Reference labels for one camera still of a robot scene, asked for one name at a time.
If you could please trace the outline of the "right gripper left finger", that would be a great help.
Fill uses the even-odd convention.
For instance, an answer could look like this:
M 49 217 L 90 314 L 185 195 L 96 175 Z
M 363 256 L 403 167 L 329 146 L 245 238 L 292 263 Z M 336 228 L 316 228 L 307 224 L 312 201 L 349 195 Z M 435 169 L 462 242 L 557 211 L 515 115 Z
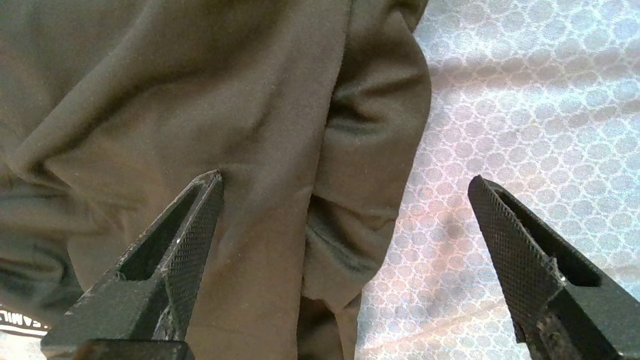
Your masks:
M 195 177 L 41 340 L 48 360 L 192 360 L 186 333 L 224 203 Z

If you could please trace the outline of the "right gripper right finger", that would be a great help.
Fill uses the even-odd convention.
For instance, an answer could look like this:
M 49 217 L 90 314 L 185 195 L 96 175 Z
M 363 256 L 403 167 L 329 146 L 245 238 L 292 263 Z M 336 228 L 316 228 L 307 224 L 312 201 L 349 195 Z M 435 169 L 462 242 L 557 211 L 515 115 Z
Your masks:
M 499 184 L 467 196 L 518 343 L 533 360 L 637 360 L 640 303 Z

